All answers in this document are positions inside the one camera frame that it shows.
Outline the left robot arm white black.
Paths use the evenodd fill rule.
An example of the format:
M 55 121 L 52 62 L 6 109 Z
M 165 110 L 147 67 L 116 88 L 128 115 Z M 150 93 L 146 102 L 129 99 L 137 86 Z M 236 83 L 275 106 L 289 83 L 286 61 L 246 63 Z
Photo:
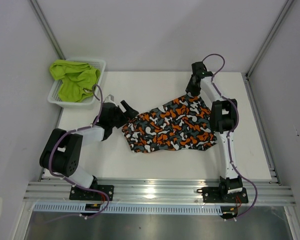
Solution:
M 106 100 L 89 126 L 69 131 L 54 129 L 40 156 L 40 166 L 51 175 L 64 178 L 80 188 L 85 199 L 93 200 L 98 195 L 98 187 L 94 185 L 97 179 L 79 166 L 81 149 L 85 145 L 105 141 L 113 128 L 122 127 L 139 114 L 124 100 L 121 105 L 123 108 L 111 99 Z

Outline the orange camouflage shorts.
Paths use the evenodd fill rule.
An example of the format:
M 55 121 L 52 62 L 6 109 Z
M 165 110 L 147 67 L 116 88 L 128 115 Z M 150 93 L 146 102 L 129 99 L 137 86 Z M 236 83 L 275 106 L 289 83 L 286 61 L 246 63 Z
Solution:
M 205 151 L 217 143 L 209 118 L 204 100 L 186 94 L 137 115 L 123 125 L 122 133 L 134 153 Z

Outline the green shorts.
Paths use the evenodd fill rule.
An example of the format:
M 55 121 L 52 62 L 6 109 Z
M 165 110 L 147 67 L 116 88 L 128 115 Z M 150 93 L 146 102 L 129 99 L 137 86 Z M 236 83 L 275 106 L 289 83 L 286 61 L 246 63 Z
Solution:
M 80 103 L 93 96 L 101 71 L 89 63 L 58 59 L 51 64 L 50 74 L 61 82 L 58 91 L 61 101 Z

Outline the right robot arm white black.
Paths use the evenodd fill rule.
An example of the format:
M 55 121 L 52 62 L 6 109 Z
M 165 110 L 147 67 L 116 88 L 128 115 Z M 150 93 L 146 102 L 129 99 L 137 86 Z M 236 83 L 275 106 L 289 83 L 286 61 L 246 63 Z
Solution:
M 223 175 L 220 177 L 218 196 L 229 202 L 236 193 L 243 190 L 242 178 L 235 166 L 234 130 L 238 126 L 237 101 L 225 97 L 214 83 L 214 74 L 207 70 L 203 62 L 191 65 L 192 75 L 186 92 L 192 96 L 200 95 L 203 90 L 212 102 L 209 124 L 216 135 L 220 149 Z

